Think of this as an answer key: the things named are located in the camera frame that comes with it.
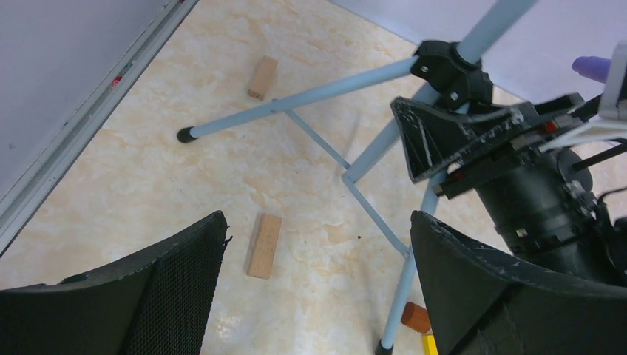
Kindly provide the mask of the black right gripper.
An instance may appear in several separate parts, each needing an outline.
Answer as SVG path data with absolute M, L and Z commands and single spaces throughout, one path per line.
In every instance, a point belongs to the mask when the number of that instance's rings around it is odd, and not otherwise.
M 590 192 L 593 180 L 589 166 L 568 148 L 540 146 L 562 138 L 597 114 L 600 96 L 584 102 L 569 94 L 542 104 L 524 102 L 493 106 L 487 112 L 468 115 L 408 98 L 395 98 L 390 107 L 401 133 L 407 169 L 413 183 L 430 179 L 452 163 L 460 167 L 434 188 L 439 197 L 456 196 L 502 178 L 510 172 L 540 165 L 555 170 L 559 186 L 577 181 Z

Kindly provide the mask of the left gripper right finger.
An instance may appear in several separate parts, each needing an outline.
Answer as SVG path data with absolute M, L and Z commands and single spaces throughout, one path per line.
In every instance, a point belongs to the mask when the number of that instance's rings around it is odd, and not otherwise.
M 415 211 L 410 236 L 440 354 L 624 354 L 626 289 L 557 273 Z

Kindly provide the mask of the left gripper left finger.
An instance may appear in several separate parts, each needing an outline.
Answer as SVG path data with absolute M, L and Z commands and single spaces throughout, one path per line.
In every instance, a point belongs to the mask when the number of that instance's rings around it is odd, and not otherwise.
M 177 234 L 55 285 L 1 292 L 3 354 L 198 354 L 228 224 L 215 211 Z

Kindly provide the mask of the light blue music stand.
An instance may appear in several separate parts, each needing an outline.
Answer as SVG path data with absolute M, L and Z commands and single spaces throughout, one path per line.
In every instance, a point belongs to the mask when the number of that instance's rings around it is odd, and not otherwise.
M 177 133 L 179 142 L 190 143 L 205 135 L 283 112 L 345 168 L 345 173 L 342 175 L 343 183 L 390 244 L 404 257 L 404 265 L 384 332 L 375 350 L 376 354 L 391 354 L 393 352 L 393 343 L 417 270 L 412 246 L 405 245 L 397 238 L 357 189 L 356 184 L 399 140 L 401 137 L 399 125 L 395 121 L 390 121 L 363 153 L 353 163 L 348 163 L 307 125 L 294 112 L 294 109 L 412 74 L 426 80 L 426 84 L 413 96 L 414 99 L 426 104 L 441 103 L 451 109 L 464 112 L 469 106 L 470 91 L 465 89 L 463 93 L 453 92 L 453 86 L 460 83 L 462 78 L 473 76 L 480 78 L 482 55 L 534 5 L 534 1 L 497 1 L 460 42 L 424 41 L 412 57 L 402 61 L 286 98 L 273 100 L 268 104 L 238 112 L 207 124 L 186 127 Z

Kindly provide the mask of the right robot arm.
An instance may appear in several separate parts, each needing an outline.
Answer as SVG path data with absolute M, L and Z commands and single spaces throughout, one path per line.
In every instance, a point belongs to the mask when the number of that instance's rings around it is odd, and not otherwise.
M 466 112 L 398 97 L 390 105 L 414 183 L 453 199 L 475 191 L 518 258 L 610 285 L 626 284 L 626 243 L 592 193 L 589 161 L 540 146 L 585 122 L 591 105 L 571 93 L 534 104 L 473 101 Z

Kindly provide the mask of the brown wooden cylinder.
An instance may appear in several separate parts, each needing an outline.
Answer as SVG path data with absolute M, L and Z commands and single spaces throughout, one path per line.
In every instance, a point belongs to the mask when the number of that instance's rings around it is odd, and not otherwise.
M 405 304 L 401 315 L 401 323 L 421 334 L 429 333 L 432 328 L 427 309 L 414 302 Z

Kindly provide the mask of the yellow wooden block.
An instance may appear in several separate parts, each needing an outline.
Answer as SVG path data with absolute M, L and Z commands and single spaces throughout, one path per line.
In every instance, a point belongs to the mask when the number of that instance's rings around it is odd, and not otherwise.
M 424 355 L 438 355 L 435 337 L 432 334 L 424 334 L 421 338 Z

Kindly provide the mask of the wooden block near left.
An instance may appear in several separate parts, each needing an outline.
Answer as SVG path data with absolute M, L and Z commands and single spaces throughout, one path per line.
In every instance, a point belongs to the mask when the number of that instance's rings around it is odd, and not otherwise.
M 282 218 L 261 214 L 246 274 L 268 280 L 271 276 L 282 227 Z

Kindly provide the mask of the wooden block far left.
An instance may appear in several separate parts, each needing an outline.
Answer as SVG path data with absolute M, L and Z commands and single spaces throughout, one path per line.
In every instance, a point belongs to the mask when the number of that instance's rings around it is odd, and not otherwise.
M 263 56 L 258 63 L 248 85 L 247 95 L 251 98 L 264 101 L 273 84 L 277 71 L 278 60 Z

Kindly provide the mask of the purple toy microphone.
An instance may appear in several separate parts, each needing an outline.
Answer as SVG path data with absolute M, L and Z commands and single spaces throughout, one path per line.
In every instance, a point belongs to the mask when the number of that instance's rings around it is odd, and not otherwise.
M 579 75 L 604 84 L 608 78 L 610 58 L 598 56 L 581 56 L 572 63 L 572 69 Z

